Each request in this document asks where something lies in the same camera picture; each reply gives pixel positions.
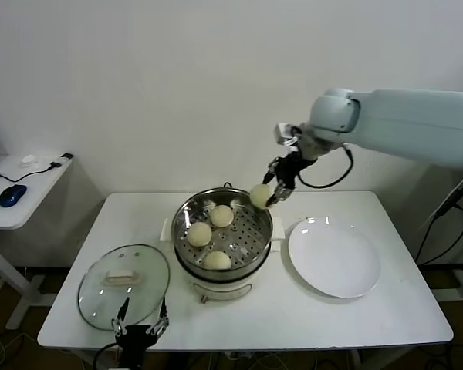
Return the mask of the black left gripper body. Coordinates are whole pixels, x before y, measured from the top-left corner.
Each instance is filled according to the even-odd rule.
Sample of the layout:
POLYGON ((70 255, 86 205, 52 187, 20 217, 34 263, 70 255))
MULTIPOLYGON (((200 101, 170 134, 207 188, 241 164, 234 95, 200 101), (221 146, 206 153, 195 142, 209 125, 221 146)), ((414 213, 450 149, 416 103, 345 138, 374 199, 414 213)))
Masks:
POLYGON ((115 334, 115 341, 122 349, 121 359, 143 359, 146 350, 157 340, 150 325, 128 325, 115 334))

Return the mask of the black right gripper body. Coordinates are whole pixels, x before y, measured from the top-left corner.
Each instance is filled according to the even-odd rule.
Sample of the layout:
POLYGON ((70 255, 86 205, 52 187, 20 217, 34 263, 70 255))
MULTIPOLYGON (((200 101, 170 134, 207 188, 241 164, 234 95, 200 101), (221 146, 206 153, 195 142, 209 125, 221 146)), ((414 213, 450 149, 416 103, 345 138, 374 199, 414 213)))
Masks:
POLYGON ((275 177, 277 184, 282 184, 285 189, 294 190, 295 178, 305 168, 306 161, 299 152, 291 152, 277 159, 275 177))

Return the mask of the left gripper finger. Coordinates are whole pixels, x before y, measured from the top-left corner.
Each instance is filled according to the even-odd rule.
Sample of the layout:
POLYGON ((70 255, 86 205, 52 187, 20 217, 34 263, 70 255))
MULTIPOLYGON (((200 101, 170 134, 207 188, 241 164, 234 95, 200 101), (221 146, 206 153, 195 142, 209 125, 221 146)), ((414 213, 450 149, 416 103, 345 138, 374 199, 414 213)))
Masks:
POLYGON ((169 326, 166 298, 163 297, 157 322, 149 329, 150 335, 162 335, 169 326))
POLYGON ((121 335, 125 335, 127 333, 124 320, 127 314, 129 302, 130 298, 127 297, 124 303, 120 306, 117 312, 117 316, 111 320, 111 326, 116 337, 120 337, 121 335))

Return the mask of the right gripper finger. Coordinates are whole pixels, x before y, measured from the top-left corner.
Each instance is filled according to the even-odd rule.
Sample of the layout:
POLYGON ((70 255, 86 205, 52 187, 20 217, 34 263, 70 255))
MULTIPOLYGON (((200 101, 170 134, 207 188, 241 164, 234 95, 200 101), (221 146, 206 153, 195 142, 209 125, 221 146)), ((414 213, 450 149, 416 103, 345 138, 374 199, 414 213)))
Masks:
POLYGON ((273 179, 276 178, 275 168, 279 164, 281 157, 275 157, 268 165, 268 170, 263 177, 262 184, 269 184, 273 179))
POLYGON ((278 202, 288 199, 293 191, 293 188, 287 187, 283 182, 278 182, 272 195, 266 201, 265 205, 267 207, 272 207, 276 205, 278 202))

